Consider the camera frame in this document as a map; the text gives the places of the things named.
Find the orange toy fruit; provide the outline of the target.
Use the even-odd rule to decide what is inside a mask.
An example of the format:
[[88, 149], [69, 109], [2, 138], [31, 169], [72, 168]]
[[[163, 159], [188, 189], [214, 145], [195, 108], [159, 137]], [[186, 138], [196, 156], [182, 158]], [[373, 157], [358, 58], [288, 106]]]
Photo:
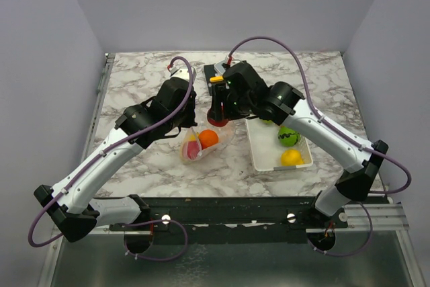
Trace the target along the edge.
[[207, 149], [219, 143], [218, 135], [215, 131], [206, 129], [198, 134], [198, 139], [203, 149]]

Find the red toy apple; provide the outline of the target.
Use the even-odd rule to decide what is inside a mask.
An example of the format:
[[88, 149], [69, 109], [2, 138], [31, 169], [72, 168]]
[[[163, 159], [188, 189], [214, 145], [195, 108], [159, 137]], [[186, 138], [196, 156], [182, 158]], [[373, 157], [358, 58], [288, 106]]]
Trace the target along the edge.
[[187, 144], [185, 145], [185, 156], [189, 160], [197, 159], [200, 151], [201, 151], [201, 147], [199, 146], [199, 143], [196, 140], [188, 141]]

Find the clear zip top bag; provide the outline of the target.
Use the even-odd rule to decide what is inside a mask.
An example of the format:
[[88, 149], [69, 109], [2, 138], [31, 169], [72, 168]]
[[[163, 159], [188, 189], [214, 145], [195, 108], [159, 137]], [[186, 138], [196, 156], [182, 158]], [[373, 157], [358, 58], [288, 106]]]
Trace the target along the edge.
[[235, 126], [229, 122], [223, 127], [205, 121], [191, 127], [185, 133], [179, 149], [179, 157], [184, 163], [194, 163], [226, 148], [234, 136]]

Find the green toy fruit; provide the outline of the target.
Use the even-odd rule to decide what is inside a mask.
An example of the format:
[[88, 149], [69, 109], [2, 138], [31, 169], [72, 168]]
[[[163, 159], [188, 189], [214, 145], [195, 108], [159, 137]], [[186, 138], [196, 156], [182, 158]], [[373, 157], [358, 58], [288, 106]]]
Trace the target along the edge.
[[279, 140], [281, 145], [285, 147], [293, 147], [300, 141], [301, 135], [299, 132], [296, 132], [291, 128], [281, 126], [277, 133], [277, 139]]

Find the yellow toy pear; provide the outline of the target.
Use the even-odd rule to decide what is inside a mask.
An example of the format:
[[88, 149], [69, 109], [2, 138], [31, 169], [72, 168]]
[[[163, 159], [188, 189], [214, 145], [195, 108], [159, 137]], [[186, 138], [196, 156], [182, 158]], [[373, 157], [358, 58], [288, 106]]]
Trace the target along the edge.
[[300, 151], [296, 149], [288, 149], [282, 153], [280, 157], [280, 163], [282, 164], [282, 166], [289, 167], [302, 165], [304, 163], [304, 160]]

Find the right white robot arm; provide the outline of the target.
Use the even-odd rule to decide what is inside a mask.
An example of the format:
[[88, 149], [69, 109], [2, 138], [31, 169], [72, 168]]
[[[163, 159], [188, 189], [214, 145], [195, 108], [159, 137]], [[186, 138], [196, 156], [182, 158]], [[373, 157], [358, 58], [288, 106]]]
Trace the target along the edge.
[[[388, 150], [384, 141], [355, 138], [338, 124], [330, 129], [325, 125], [327, 118], [312, 112], [302, 92], [283, 81], [267, 85], [245, 61], [233, 66], [216, 63], [213, 69], [212, 105], [207, 113], [210, 124], [223, 127], [231, 120], [252, 115], [271, 120], [298, 131], [343, 167], [342, 176], [316, 197], [308, 211], [314, 226], [324, 227], [348, 202], [367, 198], [383, 162], [382, 155]], [[358, 145], [348, 142], [349, 138], [354, 138]]]

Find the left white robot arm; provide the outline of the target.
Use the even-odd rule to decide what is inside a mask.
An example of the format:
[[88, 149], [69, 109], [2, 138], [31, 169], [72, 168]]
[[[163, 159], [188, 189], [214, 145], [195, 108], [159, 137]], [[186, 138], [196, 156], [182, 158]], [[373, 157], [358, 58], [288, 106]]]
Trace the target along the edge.
[[127, 107], [103, 142], [72, 173], [53, 186], [41, 185], [34, 196], [63, 237], [73, 243], [95, 227], [127, 223], [142, 229], [148, 212], [138, 196], [103, 203], [98, 190], [125, 163], [156, 140], [171, 137], [174, 128], [191, 128], [195, 122], [196, 92], [190, 81], [172, 77], [159, 92]]

